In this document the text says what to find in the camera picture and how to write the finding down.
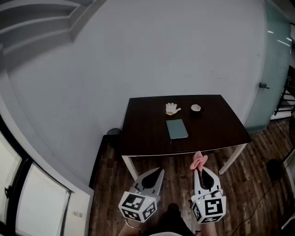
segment small bowl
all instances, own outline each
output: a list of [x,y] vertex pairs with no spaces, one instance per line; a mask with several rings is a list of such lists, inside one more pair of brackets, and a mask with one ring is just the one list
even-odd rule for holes
[[201,107],[197,104],[193,104],[191,107],[190,107],[194,112],[199,112],[201,110]]

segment wooden floor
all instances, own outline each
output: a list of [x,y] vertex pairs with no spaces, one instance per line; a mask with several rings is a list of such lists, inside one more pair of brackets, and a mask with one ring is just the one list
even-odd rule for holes
[[[235,236],[280,235],[280,227],[295,211],[286,172],[269,191],[275,182],[269,179],[266,172],[268,160],[281,160],[292,148],[289,120],[271,122],[266,131],[252,133],[251,138],[253,141],[219,176],[227,198],[226,215],[216,223],[219,236],[231,236],[237,226],[253,214],[258,204],[253,217],[238,228]],[[205,166],[218,174],[232,152],[233,148],[207,152],[209,158]],[[189,208],[189,199],[193,195],[192,172],[189,169],[192,158],[193,154],[132,158],[138,174],[155,167],[165,170],[158,211],[147,221],[145,228],[157,224],[167,206],[175,202],[187,226],[195,232],[196,220]],[[90,236],[118,235],[124,224],[118,204],[123,192],[128,191],[132,183],[133,179],[122,158],[108,145],[101,157],[94,184]]]

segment table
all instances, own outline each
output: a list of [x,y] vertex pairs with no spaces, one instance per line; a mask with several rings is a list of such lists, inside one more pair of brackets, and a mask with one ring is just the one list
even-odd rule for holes
[[[176,103],[181,110],[173,116],[166,115],[168,102]],[[193,112],[190,109],[193,104],[201,106],[202,112]],[[170,140],[166,120],[174,119],[183,120],[188,138]],[[129,100],[119,151],[136,180],[138,175],[131,157],[175,155],[237,146],[220,169],[221,175],[249,142],[248,132],[221,95],[142,97]]]

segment white table leg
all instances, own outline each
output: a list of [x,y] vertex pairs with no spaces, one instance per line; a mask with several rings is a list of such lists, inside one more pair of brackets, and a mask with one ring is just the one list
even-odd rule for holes
[[238,155],[240,155],[240,153],[242,152],[242,150],[244,149],[246,145],[247,144],[244,143],[236,147],[234,153],[231,155],[231,157],[228,159],[225,165],[220,169],[219,171],[220,175],[222,175],[230,167],[230,165],[236,160],[236,158],[238,157]]
[[130,174],[132,175],[134,180],[136,180],[137,177],[138,177],[138,174],[137,174],[137,171],[136,171],[136,169],[135,169],[135,167],[133,165],[133,162],[132,162],[131,158],[129,156],[122,156],[122,158],[123,158],[128,170],[129,170]]

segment black cable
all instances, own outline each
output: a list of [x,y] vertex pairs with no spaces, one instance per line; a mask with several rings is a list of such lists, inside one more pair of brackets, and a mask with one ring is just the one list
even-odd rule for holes
[[[292,160],[289,162],[289,164],[287,164],[287,166],[285,167],[285,170],[286,170],[287,167],[291,164],[291,162],[293,161],[293,158],[294,158],[294,157],[295,157],[295,155],[292,157]],[[272,185],[272,186],[266,191],[266,193],[264,193],[263,197],[259,200],[259,202],[258,202],[256,208],[254,209],[252,215],[251,215],[248,219],[242,221],[242,222],[236,227],[235,231],[232,233],[231,236],[233,236],[233,235],[235,234],[235,232],[237,231],[237,229],[238,229],[243,223],[245,223],[247,220],[250,220],[250,219],[254,216],[254,214],[255,214],[255,212],[256,212],[256,210],[257,210],[257,208],[258,208],[260,202],[265,198],[265,196],[266,196],[266,194],[269,192],[269,190],[271,190],[271,188],[272,188],[276,183],[278,183],[278,182],[281,180],[282,177],[283,177],[283,173],[282,173],[282,176],[280,177],[280,179],[277,180],[277,181],[276,181],[276,182],[275,182],[275,183],[274,183],[274,184],[273,184],[273,185]]]

